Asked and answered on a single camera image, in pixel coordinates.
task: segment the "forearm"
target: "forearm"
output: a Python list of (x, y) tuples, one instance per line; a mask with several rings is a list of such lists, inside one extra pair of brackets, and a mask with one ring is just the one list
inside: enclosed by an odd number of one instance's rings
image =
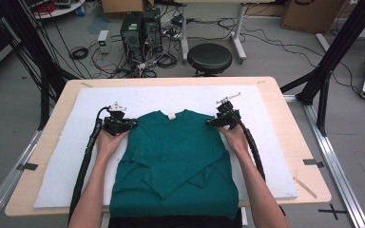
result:
[(105, 159), (97, 160), (94, 163), (90, 179), (68, 227), (101, 227), (106, 164)]
[(288, 227), (286, 218), (253, 164), (248, 151), (241, 151), (237, 155), (256, 227)]

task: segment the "black stool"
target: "black stool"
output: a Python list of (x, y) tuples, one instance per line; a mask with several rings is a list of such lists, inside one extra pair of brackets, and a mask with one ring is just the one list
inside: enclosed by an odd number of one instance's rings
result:
[(232, 54), (223, 46), (216, 44), (201, 44), (188, 51), (187, 61), (195, 68), (194, 77), (217, 77), (214, 74), (222, 73), (232, 64)]

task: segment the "human arm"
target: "human arm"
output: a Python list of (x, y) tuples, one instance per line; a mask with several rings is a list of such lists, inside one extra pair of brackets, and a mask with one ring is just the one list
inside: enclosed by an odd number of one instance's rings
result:
[(219, 127), (219, 131), (239, 160), (256, 227), (288, 227), (286, 218), (250, 157), (242, 128), (239, 125), (232, 130)]
[(128, 132), (124, 132), (114, 137), (104, 130), (100, 132), (96, 142), (96, 162), (68, 227), (95, 228), (101, 226), (106, 167), (112, 154), (127, 134)]

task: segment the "green shirt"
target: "green shirt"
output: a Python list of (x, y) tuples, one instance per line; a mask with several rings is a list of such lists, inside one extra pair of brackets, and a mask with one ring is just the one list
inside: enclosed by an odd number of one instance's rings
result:
[(230, 157), (210, 116), (148, 113), (128, 135), (112, 190), (112, 217), (225, 216), (237, 213)]

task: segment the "floor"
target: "floor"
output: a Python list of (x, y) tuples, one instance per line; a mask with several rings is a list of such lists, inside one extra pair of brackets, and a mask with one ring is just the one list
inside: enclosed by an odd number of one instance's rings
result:
[[(58, 35), (53, 22), (55, 21), (61, 31), (67, 45), (70, 48), (77, 46), (88, 47), (89, 43), (97, 38), (97, 31), (109, 29), (111, 35), (119, 34), (121, 20), (102, 17), (100, 7), (86, 5), (84, 17), (75, 16), (73, 13), (63, 15), (55, 20), (44, 21), (49, 37), (53, 44), (67, 57), (67, 51)], [(251, 17), (244, 19), (243, 25), (247, 29), (263, 29), (271, 40), (280, 40), (284, 44), (301, 45), (310, 48), (320, 54), (323, 49), (313, 34), (285, 30), (279, 26), (280, 19), (272, 17)], [(192, 36), (222, 37), (226, 31), (214, 25), (188, 26)], [(265, 39), (260, 30), (242, 31)], [(280, 86), (294, 81), (300, 76), (310, 72), (311, 66), (304, 55), (293, 54), (285, 51), (280, 46), (273, 46), (261, 41), (254, 36), (245, 36), (242, 43), (247, 60), (240, 65), (235, 59), (231, 67), (221, 76), (273, 76)], [(326, 35), (331, 43), (335, 37)], [(190, 39), (189, 44), (195, 45), (203, 40)], [(215, 41), (232, 51), (232, 45), (227, 41)], [(121, 58), (122, 46), (120, 42), (113, 43), (111, 55), (103, 60), (105, 63), (118, 63)], [(317, 65), (320, 56), (302, 47), (288, 47), (292, 51), (302, 52)], [(171, 69), (156, 68), (157, 77), (189, 77), (195, 72), (193, 68), (182, 64), (181, 55), (177, 50), (172, 50), (179, 62)], [(353, 85), (361, 89), (365, 77), (365, 40), (356, 41), (342, 62), (352, 71)], [(91, 74), (97, 72), (94, 66), (88, 63), (88, 59), (82, 61)], [(85, 72), (81, 65), (77, 64), (81, 71)], [(350, 83), (350, 74), (339, 66), (335, 71), (336, 78), (343, 84)], [(297, 87), (287, 94), (297, 94), (301, 87)], [(11, 53), (0, 64), (0, 184), (15, 165), (19, 155), (29, 143), (40, 121), (39, 90), (33, 83), (27, 72), (18, 61), (15, 54)], [(315, 159), (323, 161), (318, 149), (314, 134), (308, 124), (307, 117), (298, 103), (289, 103), (293, 115), (308, 143)], [(365, 100), (360, 99), (349, 87), (338, 84), (331, 79), (329, 100), (327, 107), (326, 131), (333, 145), (340, 164), (344, 169), (348, 181), (351, 184), (360, 206), (365, 214)], [(330, 210), (332, 204), (337, 211), (346, 211), (346, 207), (340, 199), (335, 184), (327, 168), (320, 168), (332, 193), (332, 200), (327, 203), (283, 205), (287, 219), (291, 227), (353, 227), (347, 214), (338, 212), (322, 213), (319, 209)], [(66, 227), (67, 215), (32, 218), (10, 218), (0, 212), (0, 227)]]

